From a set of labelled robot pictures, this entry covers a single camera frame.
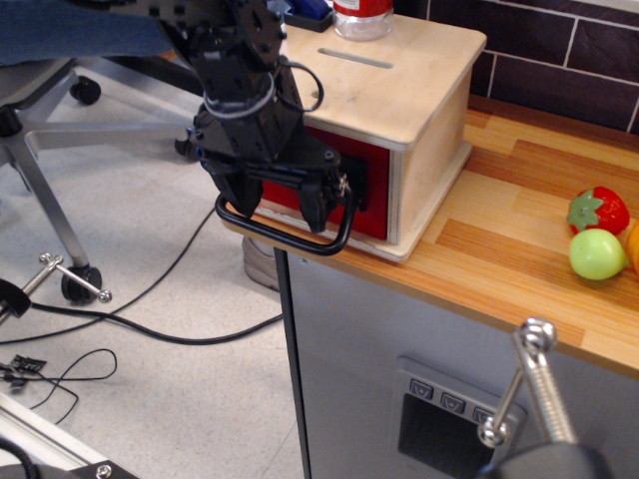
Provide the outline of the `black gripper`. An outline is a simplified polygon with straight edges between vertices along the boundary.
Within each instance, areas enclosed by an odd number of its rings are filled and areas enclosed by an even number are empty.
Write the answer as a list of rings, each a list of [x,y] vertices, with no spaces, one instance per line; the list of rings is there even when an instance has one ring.
[[[274,183],[299,195],[310,230],[325,230],[335,200],[344,198],[347,176],[340,154],[304,125],[306,109],[293,70],[301,64],[196,64],[203,105],[194,123],[199,161],[236,211],[250,218]]]

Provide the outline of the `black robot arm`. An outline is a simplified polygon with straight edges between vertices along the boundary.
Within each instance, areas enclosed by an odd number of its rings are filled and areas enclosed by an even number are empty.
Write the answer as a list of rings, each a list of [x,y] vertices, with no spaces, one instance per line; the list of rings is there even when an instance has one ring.
[[[321,233],[346,195],[337,151],[304,125],[307,108],[281,53],[280,16],[263,1],[80,1],[86,10],[149,18],[203,88],[203,168],[222,197],[249,218],[264,182],[297,192],[310,230]]]

